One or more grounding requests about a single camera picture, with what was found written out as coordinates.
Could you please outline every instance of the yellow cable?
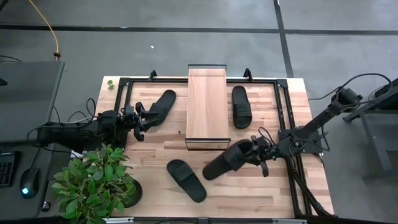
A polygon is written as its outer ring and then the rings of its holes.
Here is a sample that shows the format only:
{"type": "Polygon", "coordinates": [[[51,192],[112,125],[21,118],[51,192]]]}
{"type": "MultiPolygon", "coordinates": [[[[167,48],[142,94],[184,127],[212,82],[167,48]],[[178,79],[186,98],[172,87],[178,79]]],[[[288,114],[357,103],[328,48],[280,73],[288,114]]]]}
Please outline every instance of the yellow cable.
{"type": "Polygon", "coordinates": [[[57,46],[57,50],[55,51],[55,53],[59,54],[59,50],[58,50],[58,39],[57,36],[55,35],[54,31],[52,30],[49,22],[47,22],[47,20],[45,19],[45,17],[43,16],[43,14],[40,12],[40,10],[36,7],[36,5],[32,2],[32,0],[29,0],[29,2],[33,5],[33,7],[35,7],[36,11],[39,13],[39,15],[43,18],[44,22],[48,25],[49,29],[51,30],[52,35],[54,36],[55,39],[55,45],[57,46]]]}

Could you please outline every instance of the plant pot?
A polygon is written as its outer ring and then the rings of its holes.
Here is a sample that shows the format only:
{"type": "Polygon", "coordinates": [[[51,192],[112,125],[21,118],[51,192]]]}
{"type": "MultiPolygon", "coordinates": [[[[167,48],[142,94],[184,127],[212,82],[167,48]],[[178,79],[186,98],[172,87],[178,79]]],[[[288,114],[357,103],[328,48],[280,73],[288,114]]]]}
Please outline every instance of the plant pot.
{"type": "Polygon", "coordinates": [[[124,205],[125,208],[129,208],[129,207],[135,206],[142,198],[142,187],[141,187],[141,184],[137,180],[134,180],[134,184],[136,185],[136,191],[131,196],[132,201],[130,203],[124,205]]]}

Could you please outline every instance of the concrete floor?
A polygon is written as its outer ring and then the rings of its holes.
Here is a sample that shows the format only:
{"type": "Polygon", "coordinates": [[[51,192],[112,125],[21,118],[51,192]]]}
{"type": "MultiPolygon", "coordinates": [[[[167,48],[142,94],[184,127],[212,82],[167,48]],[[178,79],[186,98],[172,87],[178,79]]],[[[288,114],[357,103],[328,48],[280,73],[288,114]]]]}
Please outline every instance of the concrete floor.
{"type": "MultiPolygon", "coordinates": [[[[69,26],[277,29],[273,0],[36,0],[51,24],[69,26]]],[[[398,30],[395,0],[280,0],[285,29],[398,30]]],[[[44,24],[23,0],[0,12],[2,24],[44,24]]],[[[58,31],[66,69],[55,106],[64,120],[98,97],[104,75],[186,75],[188,63],[228,65],[228,76],[246,67],[256,77],[286,77],[279,34],[58,31]]],[[[319,97],[367,72],[398,78],[396,35],[287,35],[294,77],[308,97],[319,97]]],[[[53,60],[50,32],[0,30],[0,54],[24,62],[53,60]]],[[[350,87],[364,96],[384,83],[366,77],[350,87]]],[[[311,101],[313,115],[329,99],[311,101]]],[[[345,218],[397,222],[398,184],[364,183],[377,169],[362,125],[341,117],[325,126],[331,152],[324,156],[331,199],[345,218]]]]}

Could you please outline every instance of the computer mouse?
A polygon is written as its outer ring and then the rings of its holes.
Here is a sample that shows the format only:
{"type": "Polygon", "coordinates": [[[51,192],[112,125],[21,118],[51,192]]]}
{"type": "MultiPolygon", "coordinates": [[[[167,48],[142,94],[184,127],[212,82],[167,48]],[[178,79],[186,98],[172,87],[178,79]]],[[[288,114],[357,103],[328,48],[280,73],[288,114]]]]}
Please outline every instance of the computer mouse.
{"type": "Polygon", "coordinates": [[[21,176],[19,191],[23,198],[35,197],[39,190],[39,170],[30,168],[25,170],[21,176]]]}

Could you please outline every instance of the butcher block tabletop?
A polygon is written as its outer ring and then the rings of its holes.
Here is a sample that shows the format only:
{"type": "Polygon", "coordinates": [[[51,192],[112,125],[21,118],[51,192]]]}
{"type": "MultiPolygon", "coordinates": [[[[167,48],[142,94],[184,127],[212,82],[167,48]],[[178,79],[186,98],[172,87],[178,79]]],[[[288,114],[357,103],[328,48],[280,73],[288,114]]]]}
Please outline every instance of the butcher block tabletop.
{"type": "MultiPolygon", "coordinates": [[[[104,77],[99,93],[97,112],[113,110],[118,83],[121,77],[104,77]],[[108,81],[115,88],[109,90],[108,81]]],[[[311,119],[304,80],[288,78],[290,99],[295,124],[302,126],[311,119]]],[[[141,102],[145,109],[155,103],[165,90],[173,90],[177,99],[160,126],[150,128],[145,141],[138,142],[132,132],[128,134],[125,155],[130,161],[126,165],[143,188],[139,203],[126,208],[124,213],[114,212],[115,217],[211,217],[211,218],[291,218],[294,216],[286,164],[283,159],[267,161],[269,176],[263,177],[261,168],[245,164],[237,172],[229,171],[215,180],[203,178],[203,168],[222,151],[188,151],[185,144],[187,130],[187,83],[134,83],[131,105],[141,102]],[[189,164],[207,191],[207,198],[194,202],[173,180],[166,165],[173,159],[189,164]]],[[[126,90],[121,102],[124,104],[126,90]]],[[[282,106],[285,114],[285,100],[282,106]]],[[[240,139],[259,136],[257,129],[266,128],[274,141],[280,129],[274,87],[271,84],[227,84],[229,137],[231,144],[240,139]],[[252,123],[246,129],[236,129],[233,124],[231,92],[234,86],[245,87],[252,110],[252,123]]],[[[311,154],[302,155],[307,185],[322,206],[333,213],[325,171],[319,158],[311,154]]],[[[301,190],[297,191],[300,208],[304,212],[301,190]]]]}

